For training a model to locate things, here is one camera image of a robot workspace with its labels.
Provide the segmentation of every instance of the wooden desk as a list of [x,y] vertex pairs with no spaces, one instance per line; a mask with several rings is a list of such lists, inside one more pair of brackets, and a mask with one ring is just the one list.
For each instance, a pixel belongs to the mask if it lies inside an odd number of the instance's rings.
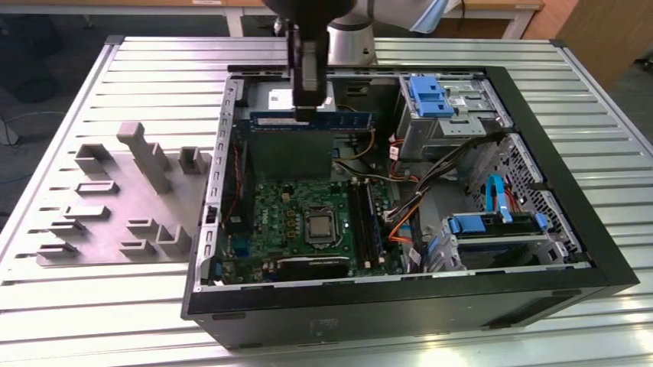
[[[465,0],[465,17],[508,19],[504,39],[520,39],[543,0]],[[233,37],[243,36],[241,17],[273,15],[262,0],[0,0],[6,14],[79,15],[222,15],[227,18]],[[460,18],[454,9],[445,18]]]

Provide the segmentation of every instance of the ventilation grille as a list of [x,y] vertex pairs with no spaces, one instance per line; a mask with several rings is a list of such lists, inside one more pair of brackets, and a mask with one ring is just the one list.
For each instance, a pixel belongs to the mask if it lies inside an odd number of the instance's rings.
[[481,157],[481,170],[475,169],[471,175],[469,190],[472,199],[479,211],[485,211],[485,180],[488,175],[499,174],[504,177],[507,184],[511,185],[513,195],[521,208],[528,212],[544,213],[551,222],[551,234],[556,241],[564,243],[571,253],[581,251],[581,247],[571,230],[567,221],[563,218],[561,211],[548,191],[533,190],[533,184],[541,182],[536,180],[533,172],[529,170],[531,158],[525,158],[517,143],[516,135],[504,139],[500,146],[492,145],[484,151],[479,152]]

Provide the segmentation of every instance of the aluminum extrusion table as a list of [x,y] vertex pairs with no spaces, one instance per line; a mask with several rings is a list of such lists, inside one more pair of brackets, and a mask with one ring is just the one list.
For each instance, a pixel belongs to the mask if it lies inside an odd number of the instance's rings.
[[223,349],[179,318],[186,264],[42,268],[34,220],[65,205],[83,143],[125,149],[143,121],[166,151],[211,150],[227,64],[285,63],[270,38],[111,38],[0,235],[0,362],[30,365],[644,365],[653,362],[653,159],[577,59],[547,41],[378,39],[380,63],[509,69],[641,284],[524,330],[377,339],[320,347]]

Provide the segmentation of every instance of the white cable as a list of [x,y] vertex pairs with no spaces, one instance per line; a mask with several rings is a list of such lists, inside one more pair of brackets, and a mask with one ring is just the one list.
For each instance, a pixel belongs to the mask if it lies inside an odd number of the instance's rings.
[[16,117],[12,117],[11,119],[6,120],[4,122],[8,124],[10,122],[19,120],[23,117],[28,117],[28,116],[34,116],[34,115],[63,115],[63,116],[66,116],[66,112],[58,112],[58,111],[30,112],[30,113],[24,113],[23,115],[18,115]]

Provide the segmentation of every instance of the ram slot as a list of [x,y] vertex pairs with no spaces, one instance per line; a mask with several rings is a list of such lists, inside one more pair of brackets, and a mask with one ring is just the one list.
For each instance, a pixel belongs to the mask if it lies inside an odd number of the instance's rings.
[[368,254],[372,259],[373,267],[377,267],[381,263],[384,263],[384,257],[381,256],[384,253],[384,244],[381,242],[381,229],[378,228],[378,217],[374,207],[374,198],[372,196],[372,185],[368,180],[361,185],[361,191],[361,205],[365,208],[364,220],[366,222],[368,229]]
[[372,262],[366,251],[366,228],[362,219],[361,199],[358,195],[358,189],[360,189],[358,183],[352,182],[352,184],[348,187],[349,222],[352,223],[352,227],[353,227],[358,268],[365,269],[372,267]]

